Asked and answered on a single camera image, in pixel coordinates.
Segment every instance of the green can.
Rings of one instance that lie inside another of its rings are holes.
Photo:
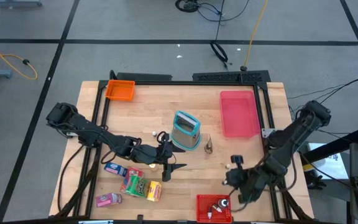
[[[125,193],[136,197],[147,197],[149,187],[149,180],[133,175],[130,178],[130,182],[125,190]]]

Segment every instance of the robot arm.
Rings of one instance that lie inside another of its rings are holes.
[[[292,155],[313,131],[327,126],[330,119],[327,108],[317,101],[308,102],[292,124],[264,139],[264,147],[269,149],[269,153],[255,167],[242,169],[242,156],[231,156],[231,161],[237,164],[237,168],[226,173],[223,184],[240,190],[240,203],[256,201],[266,185],[277,185],[284,178]]]
[[[162,180],[169,181],[171,173],[186,164],[169,164],[168,159],[174,152],[185,152],[175,147],[169,141],[169,134],[161,133],[159,145],[153,147],[141,144],[140,138],[116,136],[106,129],[85,119],[78,113],[75,106],[68,103],[57,103],[47,116],[47,125],[61,131],[63,134],[75,133],[80,143],[88,147],[97,147],[101,143],[109,146],[110,150],[120,158],[136,163],[163,164]]]

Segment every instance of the teal container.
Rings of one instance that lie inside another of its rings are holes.
[[[171,133],[173,144],[188,151],[196,149],[201,142],[200,126],[201,123],[194,116],[177,111]]]

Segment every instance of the orange bin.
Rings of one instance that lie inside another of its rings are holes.
[[[131,101],[134,97],[135,81],[109,80],[106,97],[110,100]]]

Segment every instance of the blue box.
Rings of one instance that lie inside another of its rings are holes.
[[[104,170],[113,174],[117,174],[120,175],[122,177],[125,177],[125,175],[127,174],[127,169],[123,166],[120,166],[118,164],[112,163],[112,162],[108,162],[105,166],[104,166]]]

